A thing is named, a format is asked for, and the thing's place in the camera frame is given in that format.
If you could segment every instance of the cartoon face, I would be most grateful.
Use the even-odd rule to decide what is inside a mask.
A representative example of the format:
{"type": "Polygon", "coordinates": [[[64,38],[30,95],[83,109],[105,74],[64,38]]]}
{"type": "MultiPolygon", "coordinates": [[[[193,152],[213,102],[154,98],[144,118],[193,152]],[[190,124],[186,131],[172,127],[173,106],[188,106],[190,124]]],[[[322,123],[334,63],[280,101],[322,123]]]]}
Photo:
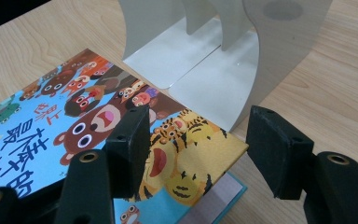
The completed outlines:
{"type": "Polygon", "coordinates": [[[19,104],[10,104],[0,110],[0,124],[7,122],[12,114],[15,114],[21,110],[19,104]]]}
{"type": "Polygon", "coordinates": [[[62,165],[68,165],[76,153],[93,149],[116,127],[121,119],[120,111],[114,105],[102,105],[81,117],[66,132],[54,139],[54,146],[63,144],[66,153],[62,165]]]}
{"type": "Polygon", "coordinates": [[[184,205],[196,203],[204,193],[206,184],[199,181],[195,175],[188,175],[186,171],[175,173],[165,188],[177,202],[184,205]]]}
{"type": "Polygon", "coordinates": [[[151,146],[145,163],[144,181],[154,189],[161,189],[173,172],[176,154],[172,142],[151,146]]]}
{"type": "Polygon", "coordinates": [[[154,133],[158,135],[161,144],[166,144],[180,138],[186,130],[187,125],[182,119],[170,118],[165,120],[160,127],[156,128],[154,133]]]}
{"type": "Polygon", "coordinates": [[[100,69],[98,69],[97,71],[94,72],[94,74],[92,74],[93,76],[103,76],[107,70],[109,70],[109,68],[111,68],[113,66],[112,63],[107,63],[106,65],[104,65],[103,67],[101,67],[100,69]]]}
{"type": "Polygon", "coordinates": [[[75,57],[71,58],[69,61],[62,64],[62,71],[65,70],[77,70],[84,66],[87,62],[92,61],[93,58],[98,57],[98,55],[92,52],[89,49],[85,49],[82,52],[78,53],[75,57]]]}
{"type": "Polygon", "coordinates": [[[42,82],[45,82],[46,80],[49,80],[52,77],[57,76],[57,74],[58,74],[58,68],[54,68],[53,70],[42,76],[42,82]]]}
{"type": "Polygon", "coordinates": [[[29,100],[34,97],[34,94],[40,90],[40,85],[38,84],[38,80],[33,82],[31,85],[25,87],[22,93],[22,96],[20,97],[20,100],[29,100]]]}
{"type": "Polygon", "coordinates": [[[121,214],[120,221],[122,224],[135,224],[139,223],[138,218],[141,215],[141,212],[135,205],[131,205],[126,212],[121,214]]]}
{"type": "Polygon", "coordinates": [[[65,104],[65,115],[83,116],[93,109],[103,98],[105,86],[92,86],[78,91],[65,104]]]}
{"type": "Polygon", "coordinates": [[[132,103],[135,106],[147,105],[150,102],[150,95],[146,92],[140,92],[132,98],[132,103]]]}
{"type": "Polygon", "coordinates": [[[130,99],[138,90],[144,87],[146,84],[141,80],[136,80],[130,87],[123,88],[118,92],[118,97],[121,98],[121,103],[130,99]]]}
{"type": "Polygon", "coordinates": [[[126,102],[128,99],[130,99],[133,94],[135,94],[136,90],[131,87],[126,87],[121,89],[118,92],[118,97],[121,97],[121,103],[126,102]]]}
{"type": "Polygon", "coordinates": [[[73,79],[68,83],[68,85],[65,87],[65,89],[63,89],[61,93],[65,93],[66,91],[69,91],[68,95],[72,95],[76,91],[85,87],[89,82],[90,82],[90,77],[88,76],[76,77],[75,79],[73,79]]]}
{"type": "Polygon", "coordinates": [[[72,77],[74,77],[74,75],[74,70],[66,70],[59,73],[46,83],[41,91],[41,94],[53,97],[57,91],[62,89],[62,87],[64,87],[72,79],[72,77]]]}
{"type": "Polygon", "coordinates": [[[101,56],[97,56],[96,58],[92,59],[92,62],[87,63],[81,70],[80,75],[85,75],[88,77],[92,76],[100,76],[103,74],[97,73],[97,71],[100,70],[101,67],[105,66],[107,63],[109,63],[105,58],[101,56]]]}
{"type": "Polygon", "coordinates": [[[186,133],[187,141],[194,142],[195,145],[202,140],[211,140],[211,136],[214,132],[219,132],[220,128],[211,122],[205,120],[193,124],[188,128],[186,133]]]}

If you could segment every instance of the wooden table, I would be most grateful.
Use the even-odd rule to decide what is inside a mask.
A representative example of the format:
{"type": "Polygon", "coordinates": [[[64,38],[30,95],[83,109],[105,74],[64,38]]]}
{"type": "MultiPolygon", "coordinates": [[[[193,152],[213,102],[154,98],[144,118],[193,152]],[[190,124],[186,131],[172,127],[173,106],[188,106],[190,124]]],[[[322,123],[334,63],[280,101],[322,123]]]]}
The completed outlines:
{"type": "MultiPolygon", "coordinates": [[[[125,33],[117,0],[53,0],[1,26],[0,101],[85,48],[137,76],[121,61],[125,33]]],[[[315,153],[358,161],[358,0],[333,1],[313,50],[261,105],[310,137],[315,153]]],[[[234,133],[244,140],[246,128],[234,133]]],[[[306,222],[303,200],[273,199],[247,155],[231,171],[249,189],[224,223],[306,222]]]]}

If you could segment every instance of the white curved stand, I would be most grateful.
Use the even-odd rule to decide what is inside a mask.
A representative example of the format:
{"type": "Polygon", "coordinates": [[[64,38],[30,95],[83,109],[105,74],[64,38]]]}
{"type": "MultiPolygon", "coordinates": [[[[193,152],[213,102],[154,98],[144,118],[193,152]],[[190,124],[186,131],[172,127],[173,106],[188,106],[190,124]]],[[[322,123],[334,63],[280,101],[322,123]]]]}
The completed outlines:
{"type": "Polygon", "coordinates": [[[310,52],[331,1],[120,0],[123,60],[230,131],[310,52]]]}

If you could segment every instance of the book cover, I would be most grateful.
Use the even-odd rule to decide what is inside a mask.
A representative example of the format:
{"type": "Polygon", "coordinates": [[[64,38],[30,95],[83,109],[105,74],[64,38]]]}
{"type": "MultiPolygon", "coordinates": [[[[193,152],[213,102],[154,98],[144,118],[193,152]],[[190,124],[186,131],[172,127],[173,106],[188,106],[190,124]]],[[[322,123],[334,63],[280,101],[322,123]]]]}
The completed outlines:
{"type": "Polygon", "coordinates": [[[178,221],[247,145],[89,49],[0,103],[0,187],[22,198],[65,178],[76,153],[102,148],[126,111],[144,104],[144,178],[132,198],[114,199],[115,220],[178,221]]]}

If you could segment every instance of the cartoon tiger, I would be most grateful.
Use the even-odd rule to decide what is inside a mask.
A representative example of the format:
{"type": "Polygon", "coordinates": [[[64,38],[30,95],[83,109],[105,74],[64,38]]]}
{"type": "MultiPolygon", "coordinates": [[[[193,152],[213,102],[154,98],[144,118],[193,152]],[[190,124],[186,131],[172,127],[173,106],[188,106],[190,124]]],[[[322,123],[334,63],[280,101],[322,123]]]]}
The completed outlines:
{"type": "Polygon", "coordinates": [[[177,151],[186,148],[187,142],[197,142],[221,130],[207,119],[186,108],[176,118],[165,120],[151,136],[151,145],[159,141],[166,144],[173,141],[177,151]]]}

